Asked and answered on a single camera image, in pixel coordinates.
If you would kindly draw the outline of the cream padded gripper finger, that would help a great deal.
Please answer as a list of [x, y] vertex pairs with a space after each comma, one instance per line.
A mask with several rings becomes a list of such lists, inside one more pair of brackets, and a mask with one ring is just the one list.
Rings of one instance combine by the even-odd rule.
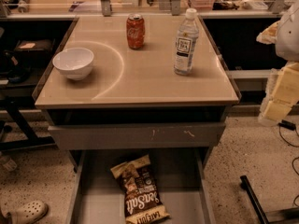
[[299, 63], [287, 62], [280, 70], [270, 70], [258, 121], [264, 126], [275, 126], [298, 102]]
[[276, 44], [277, 34], [278, 34], [278, 21], [272, 23], [265, 30], [260, 32], [256, 37], [256, 41], [266, 45]]

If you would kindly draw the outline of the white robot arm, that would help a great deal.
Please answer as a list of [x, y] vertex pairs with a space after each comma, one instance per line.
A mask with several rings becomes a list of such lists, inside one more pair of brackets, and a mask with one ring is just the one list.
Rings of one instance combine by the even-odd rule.
[[260, 106], [259, 122], [274, 126], [283, 121], [299, 101], [299, 0], [279, 21], [259, 33], [256, 40], [274, 44], [276, 55], [287, 61], [280, 70], [270, 71]]

